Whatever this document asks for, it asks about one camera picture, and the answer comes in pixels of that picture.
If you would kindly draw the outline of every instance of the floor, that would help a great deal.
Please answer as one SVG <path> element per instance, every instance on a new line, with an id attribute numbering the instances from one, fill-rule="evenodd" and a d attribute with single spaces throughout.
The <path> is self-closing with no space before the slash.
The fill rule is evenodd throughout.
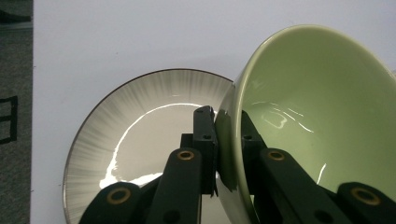
<path id="1" fill-rule="evenodd" d="M 33 18 L 32 0 L 0 0 L 0 11 Z M 0 17 L 0 223 L 29 223 L 32 150 L 33 26 Z M 18 104 L 2 99 L 18 98 Z M 12 115 L 12 120 L 1 117 Z M 10 129 L 12 123 L 16 129 Z"/>

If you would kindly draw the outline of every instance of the bowl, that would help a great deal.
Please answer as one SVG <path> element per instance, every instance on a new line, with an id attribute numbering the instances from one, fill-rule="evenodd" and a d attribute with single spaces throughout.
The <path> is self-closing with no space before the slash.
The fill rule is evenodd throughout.
<path id="1" fill-rule="evenodd" d="M 258 223 L 241 152 L 246 111 L 268 147 L 288 151 L 320 186 L 361 182 L 396 199 L 396 80 L 332 29 L 299 25 L 265 40 L 221 103 L 219 196 L 234 223 Z"/>

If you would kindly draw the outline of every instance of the white ceramic plate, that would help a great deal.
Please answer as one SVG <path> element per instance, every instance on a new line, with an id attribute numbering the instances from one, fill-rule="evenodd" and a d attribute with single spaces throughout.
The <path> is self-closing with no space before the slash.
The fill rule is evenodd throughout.
<path id="1" fill-rule="evenodd" d="M 118 181 L 142 185 L 163 171 L 182 133 L 192 133 L 192 112 L 215 110 L 231 81 L 190 69 L 138 77 L 111 92 L 86 118 L 64 172 L 64 211 L 78 223 L 96 194 Z M 203 223 L 230 223 L 217 198 L 203 197 Z"/>

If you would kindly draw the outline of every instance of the white table surface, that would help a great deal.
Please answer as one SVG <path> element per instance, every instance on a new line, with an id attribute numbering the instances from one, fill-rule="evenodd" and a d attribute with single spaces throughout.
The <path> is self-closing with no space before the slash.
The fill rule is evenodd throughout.
<path id="1" fill-rule="evenodd" d="M 166 68 L 235 79 L 264 39 L 305 23 L 351 36 L 395 70 L 395 12 L 393 0 L 35 0 L 31 223 L 65 223 L 69 148 L 122 83 Z"/>

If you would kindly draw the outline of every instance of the bowl rim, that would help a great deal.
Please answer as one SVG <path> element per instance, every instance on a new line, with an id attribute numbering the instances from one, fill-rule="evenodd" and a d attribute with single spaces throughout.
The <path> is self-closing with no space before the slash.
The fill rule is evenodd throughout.
<path id="1" fill-rule="evenodd" d="M 273 35 L 269 36 L 267 39 L 265 39 L 259 47 L 254 51 L 250 59 L 247 61 L 247 65 L 245 66 L 244 70 L 242 71 L 241 75 L 237 78 L 237 80 L 233 83 L 235 86 L 235 93 L 234 93 L 234 98 L 233 98 L 233 113 L 231 116 L 232 124 L 231 124 L 231 132 L 232 132 L 232 148 L 233 148 L 233 165 L 235 166 L 235 171 L 236 171 L 236 183 L 237 183 L 237 188 L 239 189 L 239 194 L 241 195 L 241 198 L 243 200 L 243 205 L 247 209 L 247 212 L 249 214 L 252 213 L 252 211 L 249 211 L 250 209 L 254 209 L 252 205 L 252 201 L 250 199 L 250 194 L 248 190 L 248 183 L 246 181 L 246 176 L 245 176 L 245 169 L 243 166 L 243 156 L 242 156 L 242 146 L 240 144 L 240 139 L 241 139 L 241 117 L 242 117 L 242 105 L 244 103 L 244 97 L 245 97 L 245 91 L 246 87 L 248 84 L 248 80 L 252 74 L 252 70 L 255 67 L 255 65 L 258 63 L 258 60 L 260 56 L 266 51 L 266 49 L 276 40 L 278 40 L 279 37 L 283 35 L 289 35 L 290 33 L 293 33 L 295 31 L 301 31 L 301 30 L 316 30 L 316 31 L 321 31 L 322 33 L 327 33 L 329 35 L 332 35 L 334 37 L 341 37 L 345 39 L 345 41 L 348 41 L 351 45 L 354 45 L 356 48 L 361 49 L 363 52 L 365 52 L 367 55 L 370 55 L 373 57 L 374 60 L 376 60 L 379 64 L 382 65 L 385 71 L 393 78 L 393 80 L 396 82 L 396 76 L 394 76 L 390 70 L 382 63 L 380 60 L 378 60 L 375 55 L 368 50 L 366 47 L 364 47 L 362 44 L 360 44 L 357 40 L 344 35 L 343 33 L 334 30 L 333 28 L 329 28 L 323 25 L 317 25 L 317 24 L 300 24 L 300 25 L 294 25 L 285 29 L 282 29 Z"/>

